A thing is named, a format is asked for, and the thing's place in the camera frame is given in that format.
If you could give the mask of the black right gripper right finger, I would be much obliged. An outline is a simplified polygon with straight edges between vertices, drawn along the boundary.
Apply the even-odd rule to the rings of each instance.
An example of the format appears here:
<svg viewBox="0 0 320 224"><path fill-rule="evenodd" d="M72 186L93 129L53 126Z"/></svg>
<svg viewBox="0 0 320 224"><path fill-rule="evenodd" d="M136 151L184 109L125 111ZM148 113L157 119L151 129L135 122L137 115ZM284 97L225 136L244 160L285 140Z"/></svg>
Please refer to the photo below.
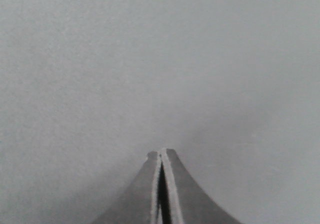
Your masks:
<svg viewBox="0 0 320 224"><path fill-rule="evenodd" d="M239 224L199 186L174 149L160 152L170 224Z"/></svg>

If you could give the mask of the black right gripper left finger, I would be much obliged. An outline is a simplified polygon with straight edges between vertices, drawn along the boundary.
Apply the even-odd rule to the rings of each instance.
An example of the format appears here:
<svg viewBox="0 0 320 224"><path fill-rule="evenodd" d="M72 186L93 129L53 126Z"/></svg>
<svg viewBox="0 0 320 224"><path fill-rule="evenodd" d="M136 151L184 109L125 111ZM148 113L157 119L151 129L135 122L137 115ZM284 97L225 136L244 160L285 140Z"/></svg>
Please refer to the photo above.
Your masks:
<svg viewBox="0 0 320 224"><path fill-rule="evenodd" d="M159 179L162 161L157 151L147 159L124 193L94 224L156 224L159 216Z"/></svg>

